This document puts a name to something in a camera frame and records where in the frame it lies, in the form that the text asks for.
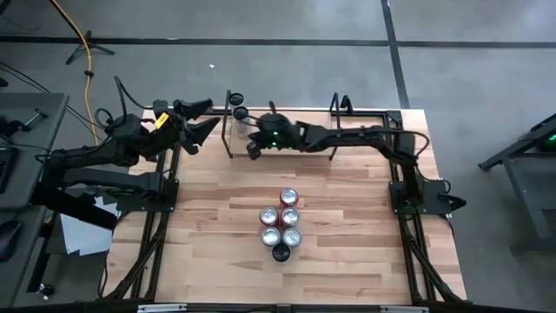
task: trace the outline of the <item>wire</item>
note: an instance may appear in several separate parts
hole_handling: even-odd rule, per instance
[[[106,282],[108,282],[108,252],[104,257],[103,275],[101,276],[101,279],[98,281],[98,285],[96,286],[96,295],[98,296],[98,298],[103,298],[104,288],[106,288]]]
[[[454,236],[454,233],[453,233],[453,225],[452,225],[452,222],[450,222],[450,219],[447,218],[446,216],[441,216],[441,217],[444,218],[444,219],[446,220],[446,222],[448,223],[448,226],[450,226],[450,230],[452,231],[452,236]]]
[[[143,109],[143,110],[152,110],[153,107],[152,106],[147,106],[147,105],[143,105],[138,103],[129,93],[128,91],[125,89],[125,87],[123,86],[122,81],[120,80],[120,78],[117,79],[116,84],[119,86],[119,88],[121,88],[123,90],[123,93],[128,97],[129,100],[131,100],[131,102],[138,106],[139,108]]]
[[[21,71],[12,68],[11,66],[9,66],[8,64],[6,64],[6,63],[4,63],[4,62],[0,62],[0,65],[2,65],[3,67],[8,68],[8,69],[10,69],[10,70],[13,70],[13,71],[15,71],[17,74],[19,74],[19,75],[21,75],[21,76],[23,76],[23,77],[29,79],[31,82],[35,83],[37,86],[39,86],[40,88],[42,88],[44,91],[50,92],[50,90],[47,90],[46,87],[42,86],[40,83],[38,83],[38,82],[37,82],[36,80],[34,80],[33,78],[28,77],[27,75],[23,74]]]
[[[39,147],[39,146],[35,146],[32,144],[23,144],[23,143],[12,143],[6,139],[2,139],[4,140],[7,144],[9,144],[10,146],[17,146],[17,147],[27,147],[27,148],[36,148],[36,149],[41,149],[41,150],[45,150],[46,152],[50,153],[50,150],[43,148],[43,147]]]
[[[19,79],[20,81],[22,81],[22,82],[28,84],[28,85],[31,86],[31,87],[36,88],[37,90],[41,91],[42,93],[50,93],[50,90],[46,89],[46,87],[42,86],[40,83],[38,83],[38,82],[37,82],[36,80],[34,80],[33,78],[28,77],[27,75],[23,74],[21,71],[16,70],[16,69],[12,68],[11,66],[9,66],[8,64],[3,63],[3,62],[0,62],[0,65],[5,66],[5,67],[9,68],[10,70],[15,71],[17,74],[19,74],[19,75],[21,75],[21,76],[23,76],[23,77],[29,79],[31,82],[35,83],[36,85],[34,85],[33,83],[28,82],[28,81],[22,79],[22,78],[19,77],[16,73],[14,73],[14,72],[12,72],[12,71],[10,71],[10,70],[6,70],[6,69],[4,69],[4,68],[2,68],[2,67],[0,67],[0,70],[3,70],[3,71],[5,71],[5,72],[7,72],[7,73],[10,73],[13,77]],[[79,114],[79,112],[77,112],[77,110],[75,110],[74,108],[72,108],[69,104],[67,105],[66,109],[68,110],[68,113],[70,113],[73,117],[75,117],[75,118],[79,121],[79,123],[81,123],[83,126],[85,126],[85,128],[86,128],[91,134],[93,134],[93,136],[95,136],[96,138],[102,140],[102,138],[100,138],[97,134],[95,134],[95,133],[93,132],[93,130],[92,130],[89,126],[87,126],[87,124],[85,124],[85,123],[82,121],[82,120],[84,120],[84,121],[87,121],[87,122],[88,122],[88,120],[87,120],[84,116],[82,116],[81,114]]]
[[[78,116],[80,119],[82,119],[83,121],[89,123],[89,120],[88,120],[86,117],[82,116],[79,112],[76,111],[76,109],[72,108],[69,104],[68,104],[68,109],[71,110],[71,111],[73,111],[75,114],[77,114],[77,116]],[[95,126],[98,127],[98,128],[101,129],[101,130],[104,129],[104,127],[101,126],[101,125],[95,124]]]
[[[12,25],[14,25],[14,26],[16,26],[16,27],[22,29],[22,30],[37,31],[37,30],[40,30],[40,29],[41,29],[40,27],[36,27],[36,28],[27,28],[27,27],[21,25],[20,23],[17,23],[17,22],[12,21],[11,19],[9,19],[9,18],[8,18],[7,16],[5,16],[4,14],[0,14],[0,17],[2,17],[4,20],[6,20],[6,22],[8,22],[8,23],[10,23],[10,24],[12,24]]]
[[[91,128],[93,130],[93,135],[95,135],[95,137],[94,137],[95,138],[95,143],[98,146],[98,138],[96,137],[95,123],[93,122],[93,116],[90,113],[90,106],[89,106],[90,79],[93,77],[93,73],[92,73],[93,57],[90,55],[89,44],[87,43],[87,40],[85,40],[85,37],[83,37],[83,34],[81,33],[81,31],[77,28],[76,24],[73,22],[71,17],[69,17],[68,14],[62,9],[60,4],[58,4],[58,2],[56,0],[51,0],[51,2],[56,6],[56,8],[60,11],[60,13],[62,13],[62,15],[64,16],[64,19],[66,21],[68,21],[69,25],[77,33],[77,35],[79,36],[79,38],[83,42],[83,46],[87,50],[87,59],[89,60],[89,66],[88,66],[87,71],[85,71],[85,75],[87,76],[87,83],[85,84],[85,106],[87,107],[87,113],[89,113],[89,121],[90,121]]]
[[[427,135],[419,132],[419,131],[413,131],[413,130],[370,130],[370,132],[381,132],[381,133],[398,133],[398,134],[414,134],[417,135],[419,137],[423,137],[425,138],[426,142],[425,145],[419,150],[419,152],[417,152],[415,154],[415,157],[418,157],[427,147],[428,145],[431,143],[431,140],[428,139]]]
[[[103,121],[101,121],[101,118],[100,118],[100,113],[101,112],[104,112],[106,115],[108,115],[108,120],[107,120],[108,125],[104,124]],[[104,108],[100,108],[100,109],[97,109],[95,111],[95,120],[103,128],[107,128],[112,122],[114,122],[114,117],[112,117],[112,115],[110,114],[110,112],[108,110],[106,110]]]
[[[84,121],[82,121],[81,118],[79,118],[74,112],[68,110],[68,113],[70,113],[73,117],[75,117],[79,123],[81,123],[83,126],[85,126],[85,128],[86,128],[91,134],[93,134],[93,136],[95,136],[96,138],[98,138],[98,139],[100,139],[100,140],[103,140],[102,138],[100,138],[99,136],[97,136],[97,135],[93,132],[93,130],[91,130],[91,128],[89,128],[89,126],[87,126],[87,124],[86,124]]]
[[[122,214],[118,217],[118,219],[116,221],[116,226],[128,214],[129,214],[129,211],[122,212]],[[104,272],[103,272],[103,275],[101,276],[101,279],[98,281],[98,285],[96,286],[96,295],[98,296],[98,298],[103,298],[104,289],[106,288],[106,282],[108,282],[108,251],[106,252],[106,256],[104,257]]]
[[[419,166],[415,166],[415,168],[417,169],[417,173],[419,174],[419,176],[421,176],[421,178],[423,178],[424,180],[429,181],[429,182],[433,180],[433,179],[430,179],[430,178],[424,176],[423,173],[420,172]],[[448,185],[446,193],[447,194],[450,193],[450,191],[452,191],[452,183],[450,183],[450,181],[447,180],[447,179],[441,179],[441,181]]]
[[[122,81],[120,80],[120,77],[117,76],[114,76],[114,80],[116,81],[116,86],[118,88],[118,95],[120,96],[120,104],[122,105],[122,113],[123,113],[122,121],[117,126],[114,126],[114,128],[116,128],[125,124],[128,118],[128,108],[125,106],[125,98],[123,97],[123,93],[122,93],[123,92]]]
[[[45,93],[45,92],[46,92],[46,91],[44,91],[44,90],[38,88],[38,87],[35,86],[34,84],[32,84],[32,83],[30,83],[30,82],[27,82],[26,80],[22,79],[21,77],[19,77],[18,75],[16,75],[16,73],[13,73],[13,72],[11,72],[11,71],[9,71],[9,70],[6,70],[6,69],[4,69],[4,68],[1,68],[1,67],[0,67],[0,70],[3,70],[3,71],[5,71],[6,73],[9,73],[9,74],[13,75],[13,77],[19,79],[20,81],[22,81],[22,82],[28,84],[29,86],[31,86],[31,87],[33,87],[33,88],[36,88],[37,90],[41,91],[42,93]]]

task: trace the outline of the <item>gray floor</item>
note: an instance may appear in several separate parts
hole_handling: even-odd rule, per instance
[[[99,36],[190,38],[386,39],[379,0],[64,0],[82,29]],[[399,40],[552,41],[556,2],[550,0],[391,0]],[[6,16],[36,34],[71,32],[44,1],[21,0]],[[0,19],[0,33],[23,33]],[[82,113],[86,58],[63,62],[74,45],[1,43],[0,60],[51,90],[70,95]],[[322,107],[334,91],[357,107],[399,108],[388,48],[261,46],[112,46],[113,57],[94,55],[91,105],[119,111],[112,77],[120,76],[144,103],[186,101],[226,89],[248,103]],[[505,172],[482,173],[476,164],[554,113],[556,50],[400,49],[411,108],[424,109],[440,173],[468,201],[454,214],[455,241],[470,300],[554,311],[556,257],[514,256],[508,246],[532,235]],[[31,91],[10,79],[6,91]],[[129,107],[139,113],[135,107]],[[63,121],[56,147],[92,144],[73,117]],[[88,267],[87,273],[75,269]],[[53,262],[58,285],[50,301],[92,299],[101,257]],[[20,296],[21,305],[39,303]]]

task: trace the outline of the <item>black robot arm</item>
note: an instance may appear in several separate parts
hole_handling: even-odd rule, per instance
[[[212,100],[185,103],[175,100],[173,106],[156,100],[152,110],[156,120],[143,120],[134,114],[109,120],[105,128],[107,139],[96,147],[84,146],[72,150],[54,150],[44,161],[43,181],[56,187],[68,187],[76,183],[97,184],[140,191],[158,191],[160,174],[145,173],[143,176],[127,176],[119,173],[85,169],[89,166],[114,164],[129,167],[138,163],[139,157],[155,162],[156,157],[180,144],[190,155],[199,152],[219,117],[201,123],[188,123],[212,108]],[[143,123],[153,123],[149,131]]]

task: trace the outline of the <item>wooden tabletop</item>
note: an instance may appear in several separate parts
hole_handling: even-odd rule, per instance
[[[423,110],[403,110],[402,116],[406,130],[428,134]],[[381,121],[342,118],[344,128],[373,124]],[[378,151],[339,148],[332,162],[324,156],[229,159],[221,132],[222,123],[198,155],[181,154],[178,204],[164,245],[157,302],[410,303],[400,229],[387,197],[390,172]],[[416,149],[422,144],[418,139]],[[155,166],[141,161],[130,172]],[[420,169],[438,177],[432,146],[421,154]],[[264,206],[278,205],[285,187],[300,193],[303,242],[288,261],[277,263],[261,244],[258,215]],[[118,225],[106,293],[136,260],[144,218],[131,213]],[[447,222],[438,216],[422,219],[431,263],[465,297]],[[414,262],[424,296],[422,271]]]

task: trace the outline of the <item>black cable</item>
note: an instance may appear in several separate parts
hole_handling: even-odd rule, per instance
[[[7,16],[5,16],[4,14],[0,14],[0,17],[2,17],[4,20],[6,20],[6,22],[16,26],[17,28],[20,28],[22,30],[27,30],[27,31],[37,31],[40,30],[40,27],[36,27],[36,28],[27,28],[23,25],[21,25],[20,23],[14,22],[12,21],[10,18],[8,18]]]
[[[98,281],[98,285],[96,286],[96,295],[99,298],[103,298],[104,288],[106,288],[106,282],[108,282],[108,252],[106,252],[106,256],[104,257],[103,275],[101,276],[101,279]]]
[[[129,214],[129,211],[124,211],[118,217],[116,221],[116,226]],[[98,285],[96,286],[96,295],[98,298],[103,298],[104,289],[106,288],[106,282],[108,282],[108,251],[106,252],[106,256],[104,257],[104,272],[101,276],[101,279],[98,281]]]
[[[70,110],[68,110],[68,113],[69,113],[70,115],[72,115],[73,117],[75,117],[79,123],[81,123],[83,126],[85,126],[85,128],[86,128],[91,134],[93,134],[93,136],[97,137],[97,138],[100,139],[100,140],[103,140],[103,139],[100,138],[98,135],[95,135],[95,133],[93,132],[93,130],[92,130],[89,126],[87,126],[87,124],[84,123],[84,122],[81,120],[81,118],[77,117],[75,113],[73,113],[73,112],[70,111]]]
[[[74,109],[74,108],[73,108],[72,106],[70,106],[69,104],[68,104],[68,106],[67,106],[67,109],[68,109],[68,110],[71,110],[71,111],[73,111],[75,114],[77,114],[77,116],[78,116],[80,119],[82,119],[84,122],[90,123],[90,120],[89,120],[87,117],[84,117],[83,115],[81,115],[81,113],[77,112],[77,110]],[[104,129],[104,127],[101,126],[101,125],[99,125],[99,124],[93,123],[93,125],[95,125],[96,127],[98,127],[98,128],[101,129],[101,130]]]
[[[450,226],[450,230],[452,231],[452,236],[454,236],[454,233],[453,233],[453,225],[452,225],[452,222],[450,222],[450,219],[447,218],[446,216],[441,216],[441,217],[444,218],[444,219],[446,220],[446,222],[448,223],[448,226]]]
[[[11,74],[13,77],[17,78],[18,80],[20,80],[20,81],[22,81],[22,82],[28,84],[29,86],[31,86],[31,87],[33,87],[33,88],[35,88],[35,89],[41,91],[42,93],[45,93],[45,92],[46,92],[46,91],[44,91],[44,90],[38,88],[38,87],[35,86],[34,84],[32,84],[32,83],[30,83],[30,82],[27,82],[27,81],[23,80],[21,77],[19,77],[18,75],[16,75],[15,73],[13,73],[13,72],[11,72],[11,71],[9,71],[9,70],[6,70],[5,68],[1,68],[1,67],[0,67],[0,70],[3,70],[3,71],[5,71],[5,72],[8,73],[8,74]]]
[[[423,173],[420,172],[419,166],[415,166],[415,169],[417,170],[417,174],[419,174],[419,176],[421,176],[421,178],[423,178],[423,180],[426,180],[426,181],[429,181],[429,182],[433,181],[433,179],[430,179],[430,178],[424,176]],[[447,194],[450,193],[450,191],[452,190],[452,183],[450,183],[450,181],[447,180],[447,179],[440,179],[440,180],[448,185],[446,193]]]
[[[7,68],[10,69],[10,70],[15,71],[17,74],[19,74],[19,75],[21,75],[21,76],[23,76],[23,77],[29,79],[31,82],[35,83],[37,86],[39,86],[40,88],[42,88],[45,92],[49,92],[49,93],[50,93],[50,90],[46,89],[44,86],[42,86],[40,83],[38,83],[38,82],[37,82],[36,80],[34,80],[33,78],[28,77],[27,75],[23,74],[21,71],[12,68],[11,66],[9,66],[8,64],[6,64],[6,63],[4,63],[4,62],[0,62],[0,65],[2,65],[2,66],[4,66],[4,67],[7,67]]]
[[[118,76],[114,76],[114,80],[116,81],[116,86],[118,88],[118,95],[120,96],[120,104],[122,105],[122,113],[123,113],[122,121],[118,125],[113,126],[113,128],[118,128],[118,127],[124,125],[125,122],[127,121],[127,119],[128,119],[128,108],[125,105],[125,98],[123,97],[122,81],[120,80],[120,78]]]
[[[105,124],[105,123],[103,123],[103,121],[101,121],[101,118],[100,118],[100,113],[101,112],[104,112],[108,116],[108,120],[107,120],[108,124]],[[101,125],[102,128],[105,129],[105,128],[109,127],[114,122],[114,117],[112,117],[112,115],[110,114],[110,112],[108,110],[106,110],[104,108],[100,108],[100,109],[97,109],[95,111],[95,120],[99,125]]]
[[[41,160],[39,157],[48,157],[49,155],[35,155],[35,160],[42,165],[44,165],[44,160]]]
[[[143,105],[138,103],[129,93],[128,91],[125,89],[125,87],[123,86],[122,81],[120,80],[120,78],[117,79],[116,84],[118,85],[119,88],[121,88],[123,90],[123,93],[128,97],[129,100],[131,100],[131,102],[138,106],[139,108],[143,109],[143,110],[152,110],[153,107],[152,106],[147,106],[147,105]]]
[[[9,146],[18,146],[18,147],[28,147],[28,148],[37,148],[37,149],[41,149],[41,150],[45,150],[46,152],[50,153],[50,150],[43,148],[43,147],[39,147],[39,146],[35,146],[32,144],[24,144],[24,143],[12,143],[6,139],[2,139],[4,140]]]

